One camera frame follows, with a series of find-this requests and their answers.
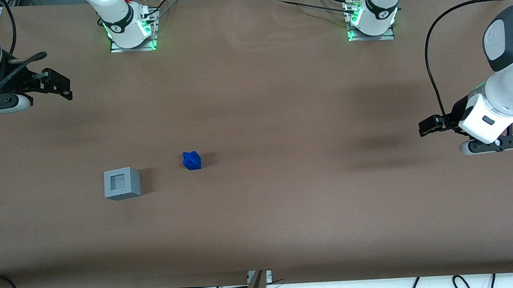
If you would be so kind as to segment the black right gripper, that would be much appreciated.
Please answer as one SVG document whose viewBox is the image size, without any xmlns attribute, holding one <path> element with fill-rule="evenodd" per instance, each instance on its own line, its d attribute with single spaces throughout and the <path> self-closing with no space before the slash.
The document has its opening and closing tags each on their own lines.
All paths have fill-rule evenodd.
<svg viewBox="0 0 513 288">
<path fill-rule="evenodd" d="M 27 66 L 36 61 L 36 56 L 28 59 L 22 59 L 22 62 L 11 71 L 5 78 L 0 81 L 0 92 L 7 86 L 8 82 L 15 79 L 15 77 L 26 69 Z M 41 73 L 30 72 L 33 84 L 32 91 L 43 94 L 57 94 L 66 100 L 73 99 L 73 92 L 71 91 L 71 81 L 55 69 L 45 68 Z"/>
</svg>

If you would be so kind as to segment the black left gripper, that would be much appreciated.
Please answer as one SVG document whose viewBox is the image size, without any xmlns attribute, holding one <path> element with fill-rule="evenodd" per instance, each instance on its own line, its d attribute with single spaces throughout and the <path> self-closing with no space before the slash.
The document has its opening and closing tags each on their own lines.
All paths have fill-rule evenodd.
<svg viewBox="0 0 513 288">
<path fill-rule="evenodd" d="M 466 135 L 467 133 L 460 128 L 459 122 L 466 117 L 466 109 L 468 105 L 468 95 L 463 96 L 460 100 L 456 101 L 451 109 L 451 112 L 446 115 L 434 114 L 428 118 L 420 121 L 419 136 L 421 138 L 430 135 L 431 133 L 443 133 L 446 131 L 454 130 L 454 132 Z"/>
</svg>

